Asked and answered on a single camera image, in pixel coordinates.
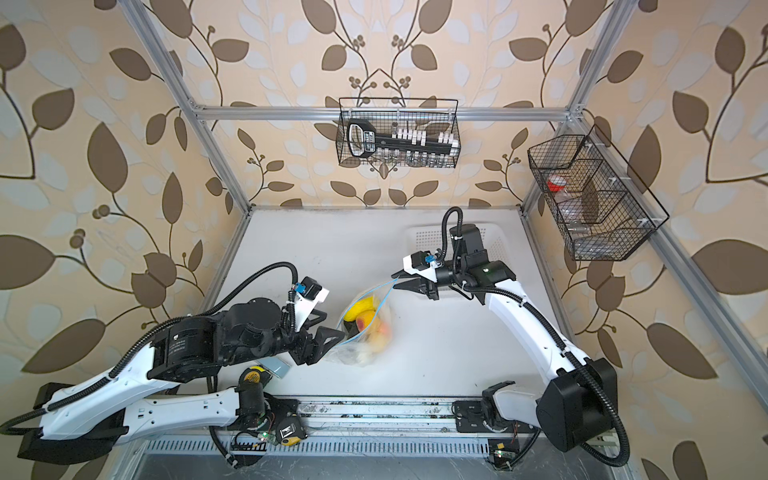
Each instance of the robotic arm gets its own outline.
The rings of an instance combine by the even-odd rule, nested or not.
[[[450,229],[452,260],[446,260],[447,225],[451,214],[458,222]],[[434,255],[416,252],[403,258],[403,268],[392,278],[411,278],[395,285],[439,300],[440,286],[447,286],[468,300],[487,305],[520,340],[546,385],[543,395],[514,382],[503,382],[483,392],[482,410],[492,428],[518,420],[540,427],[548,440],[563,452],[581,445],[611,466],[629,459],[629,441],[617,413],[616,371],[605,359],[592,360],[549,323],[525,294],[515,274],[501,261],[489,261],[480,229],[462,225],[463,213],[452,207],[442,221],[442,248]],[[607,457],[586,441],[613,426],[619,438],[617,457]],[[518,455],[528,451],[526,445]]]
[[[279,266],[293,274],[284,308],[267,298],[255,298],[218,311],[248,283]],[[321,326],[312,337],[307,329],[326,318],[315,306],[324,301],[328,290],[309,277],[301,283],[297,279],[290,263],[260,270],[214,308],[156,326],[113,369],[76,386],[42,386],[35,410],[0,425],[0,432],[23,435],[19,458],[70,465],[106,455],[114,445],[166,430],[235,423],[239,429],[256,427],[265,413],[264,382],[241,382],[236,388],[208,395],[145,397],[192,379],[215,376],[222,366],[282,352],[289,352],[297,365],[318,362],[344,333]],[[39,427],[15,428],[35,417],[41,417]],[[286,430],[279,440],[288,445],[294,437],[290,434],[298,429],[300,426]]]

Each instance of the leaf pattern wallpaper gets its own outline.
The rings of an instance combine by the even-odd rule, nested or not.
[[[371,97],[390,98],[393,105],[413,97],[455,98],[474,107],[563,107],[612,5],[602,0],[570,6],[561,0],[144,4],[199,104],[328,108],[350,96],[359,105]],[[554,132],[548,122],[466,122],[460,124],[456,169],[390,169],[339,166],[336,124],[329,121],[208,126],[252,204],[293,208],[514,206],[531,185],[525,150]],[[209,192],[219,192],[213,178]]]
[[[240,212],[115,2],[0,3],[0,400],[105,370],[197,312]],[[94,479],[18,460],[8,478]]]
[[[584,110],[763,351],[766,22],[765,2],[641,0]],[[768,418],[653,248],[574,262],[543,203],[531,218],[579,345],[616,367],[645,478],[761,478]]]

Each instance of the brown leaf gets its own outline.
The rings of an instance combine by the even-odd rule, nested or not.
[[[656,9],[659,7],[659,0],[640,0],[637,3],[637,7],[645,13],[655,12]]]
[[[117,193],[128,179],[128,162],[120,144],[104,123],[100,123],[88,141],[88,166],[104,188]]]
[[[565,266],[568,268],[568,271],[571,272],[571,275],[576,273],[578,266],[573,257],[571,257],[571,252],[568,251],[567,247],[563,247],[563,259],[565,260]]]
[[[239,138],[240,143],[248,147],[249,150],[256,150],[256,142],[253,141],[253,138],[251,138],[242,128],[237,129],[237,138]]]
[[[152,75],[152,70],[149,69],[147,61],[135,50],[116,48],[109,52],[109,56],[112,57],[112,61],[120,68],[120,71],[134,80],[149,80],[149,77]]]
[[[530,100],[513,101],[510,104],[506,104],[504,108],[533,108],[533,102]]]
[[[382,197],[382,191],[380,188],[377,188],[375,190],[368,190],[365,195],[362,196],[362,202],[365,205],[376,205],[376,202],[379,201],[379,198]]]
[[[672,452],[674,472],[680,480],[707,480],[707,468],[696,442],[680,442]]]
[[[652,323],[646,330],[650,346],[670,367],[695,379],[714,379],[714,369],[704,355],[678,332],[665,323]]]
[[[621,357],[616,348],[616,343],[614,343],[611,335],[604,328],[598,330],[598,342],[600,343],[600,348],[603,350],[603,354],[605,355],[605,358],[608,359],[608,362],[613,363],[620,369],[624,368],[624,366],[621,365]]]
[[[488,208],[490,206],[491,204],[485,200],[480,200],[479,198],[469,199],[469,208]]]
[[[32,466],[31,480],[59,480],[67,472],[69,465],[35,462]]]
[[[315,30],[324,35],[336,30],[336,13],[325,0],[301,0],[301,8]]]
[[[357,190],[355,190],[355,187],[353,187],[350,184],[346,184],[344,182],[337,182],[332,181],[331,182],[331,188],[333,191],[338,193],[339,195],[343,197],[356,197],[357,196]]]
[[[212,177],[210,180],[205,182],[205,187],[208,189],[211,195],[214,197],[218,197],[221,195],[221,192],[223,192],[224,187],[221,184],[221,180],[219,180],[219,177]]]
[[[346,48],[344,45],[331,45],[323,54],[320,67],[325,71],[336,71],[346,63]]]
[[[744,38],[741,34],[731,27],[725,27],[720,38],[715,45],[715,62],[717,66],[729,74],[736,73],[736,70],[744,61],[745,52]]]
[[[608,120],[602,117],[595,117],[594,132],[606,147],[611,146],[611,124],[608,123]]]
[[[45,130],[56,130],[67,123],[74,110],[74,91],[71,88],[41,95],[32,104],[35,123]]]
[[[430,195],[432,192],[437,190],[437,186],[439,183],[440,182],[438,182],[437,180],[429,180],[426,182],[422,182],[413,188],[413,196],[426,197],[427,195]]]
[[[147,122],[147,145],[154,145],[165,133],[165,114],[156,114]]]
[[[419,105],[419,108],[437,108],[437,97],[433,95],[427,98]]]
[[[18,235],[0,235],[0,290],[11,290],[35,282],[56,261],[40,243]]]
[[[509,42],[509,50],[518,60],[541,60],[547,53],[547,42],[536,37],[518,38]]]
[[[236,40],[235,38],[222,38],[221,40],[216,40],[210,46],[210,50],[219,60],[234,63],[248,55],[248,46],[247,41]]]
[[[742,240],[718,240],[694,254],[694,262],[720,293],[747,295],[768,290],[768,251]]]
[[[584,50],[584,53],[581,54],[581,60],[578,62],[578,74],[581,75],[581,72],[584,71],[584,67],[587,66],[587,62],[589,61],[589,56],[592,55],[592,49],[587,48]]]
[[[27,45],[13,24],[0,28],[0,45],[0,68],[5,71],[18,67],[27,57]]]
[[[600,288],[598,288],[598,291],[594,293],[594,301],[597,302],[601,310],[612,312],[621,305],[626,288],[627,282],[624,277],[612,276],[608,280],[605,280],[605,283],[603,283]]]
[[[569,35],[578,37],[600,18],[606,0],[571,0],[565,13],[565,30]]]
[[[497,181],[480,182],[479,184],[475,184],[475,186],[486,192],[496,192],[502,189],[502,183]]]
[[[600,197],[590,179],[581,193],[581,216],[585,223],[597,223],[600,215]]]
[[[419,27],[424,33],[435,33],[448,20],[452,0],[428,0],[419,11]]]
[[[483,167],[489,169],[490,171],[498,172],[502,170],[502,164],[496,160],[483,160],[482,164]]]
[[[656,180],[661,169],[661,145],[654,129],[648,125],[629,156],[627,174],[643,193]]]
[[[672,94],[672,112],[680,128],[689,134],[702,131],[710,117],[710,108],[704,100],[681,91]]]
[[[94,7],[99,10],[110,10],[118,4],[118,0],[94,0]]]
[[[165,253],[147,253],[144,255],[147,272],[161,285],[171,286],[176,283],[176,264]]]
[[[109,454],[106,454],[103,457],[96,458],[95,460],[86,463],[76,474],[74,474],[72,480],[96,480],[101,474],[101,470],[104,468],[104,463],[106,463],[108,456]]]
[[[175,173],[171,173],[163,189],[163,215],[168,223],[176,223],[181,216],[184,206],[184,196],[181,194],[181,184]]]
[[[515,135],[515,138],[512,139],[512,143],[511,143],[512,150],[520,147],[520,145],[523,145],[523,143],[525,143],[527,139],[528,139],[528,129],[523,128],[518,132],[517,135]]]
[[[451,128],[451,124],[444,121],[433,121],[426,125],[427,137],[439,137],[440,132],[445,133]]]
[[[51,373],[74,365],[96,347],[106,328],[96,319],[73,323],[40,347],[22,372]]]
[[[174,65],[176,65],[176,69],[179,71],[179,75],[183,75],[184,67],[181,66],[181,59],[179,58],[179,54],[176,53],[175,50],[170,50],[168,54],[170,55],[170,59],[174,61]]]
[[[339,128],[334,124],[315,124],[315,129],[330,141],[336,141],[336,135],[339,133]]]
[[[395,204],[395,205],[405,205],[408,201],[408,196],[406,195],[406,192],[402,190],[393,190],[392,188],[389,189],[389,199]]]
[[[283,166],[285,165],[285,162],[282,160],[273,160],[266,164],[266,171],[268,172],[278,172],[283,169]]]
[[[437,58],[432,49],[426,45],[413,45],[411,49],[411,61],[424,71],[437,70]]]
[[[617,84],[620,81],[627,80],[637,70],[642,60],[643,54],[639,51],[627,50],[622,52],[608,69],[608,81],[612,84]]]
[[[288,207],[288,208],[301,208],[303,206],[300,198],[292,198],[290,200],[286,200],[280,204],[281,207]]]
[[[648,480],[670,480],[670,478],[667,477],[667,474],[664,473],[664,470],[658,468],[656,464],[654,464],[651,460],[641,458],[640,461],[643,463],[643,468],[645,468],[645,475],[648,477]]]
[[[192,35],[192,15],[184,0],[149,0],[149,5],[171,33],[181,38]]]
[[[592,290],[597,290],[613,276],[614,263],[609,260],[595,260],[587,267],[587,285]]]
[[[184,123],[182,117],[174,119],[174,130],[176,131],[176,139],[179,140],[181,150],[187,151],[187,124]]]
[[[132,273],[131,288],[136,301],[147,308],[157,308],[165,301],[165,287],[146,273]]]
[[[340,167],[357,168],[360,166],[360,159],[357,157],[348,157],[339,162]]]
[[[267,187],[273,192],[284,192],[293,188],[293,184],[287,184],[286,182],[269,182]]]
[[[200,261],[203,259],[203,241],[198,240],[194,244],[190,257],[187,259],[187,268],[194,272],[200,266]]]

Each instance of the wire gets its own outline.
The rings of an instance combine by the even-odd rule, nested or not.
[[[299,282],[299,274],[296,270],[296,267],[289,262],[277,262],[272,263],[271,265],[265,266],[263,269],[255,272],[253,275],[246,278],[240,285],[238,285],[234,290],[232,290],[227,296],[225,296],[219,303],[212,306],[208,310],[200,313],[197,316],[209,316],[213,315],[214,313],[218,312],[222,308],[224,308],[232,299],[240,293],[246,286],[250,285],[255,279],[259,278],[260,276],[264,275],[265,273],[275,270],[277,268],[287,268],[291,272],[291,285],[296,285]],[[292,288],[291,291],[288,294],[288,319],[287,319],[287,326],[290,327],[288,329],[289,334],[293,334],[293,330],[296,328],[296,311],[293,308],[293,299],[295,298],[296,291]],[[146,332],[144,335],[142,335],[139,340],[134,343],[134,345],[128,349],[128,351],[123,355],[123,357],[118,361],[118,363],[114,366],[112,370],[110,370],[109,374],[105,377],[100,378],[90,386],[86,387],[85,389],[82,389],[80,392],[77,392],[73,395],[70,395],[69,397],[58,400],[57,402],[53,402],[50,405],[48,405],[46,408],[42,409],[36,409],[32,410],[30,412],[27,412],[23,415],[19,415],[17,417],[14,417],[13,419],[8,420],[7,422],[4,422],[0,425],[0,435],[24,435],[27,432],[35,431],[34,428],[22,428],[17,429],[14,428],[16,425],[27,422],[28,420],[35,419],[39,416],[43,416],[48,412],[53,412],[54,410],[60,409],[61,407],[67,406],[71,403],[77,402],[80,399],[84,399],[85,397],[89,396],[93,392],[97,392],[98,390],[102,389],[106,385],[108,385],[112,379],[115,379],[120,372],[123,371],[125,366],[131,362],[131,360],[136,356],[136,354],[144,348],[153,338],[155,335],[157,335],[161,330],[164,330],[168,327],[174,326],[177,323],[179,323],[181,320],[190,318],[187,316],[178,316],[173,319],[166,320],[165,322],[160,323],[159,325],[156,325],[153,329]]]

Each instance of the wire basket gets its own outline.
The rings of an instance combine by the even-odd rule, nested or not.
[[[617,174],[601,153],[605,136],[561,135],[528,149],[541,194],[574,260],[626,260],[669,213],[627,162]],[[634,184],[660,211],[648,212],[630,192]]]
[[[339,165],[456,168],[457,109],[458,100],[444,98],[340,98]]]

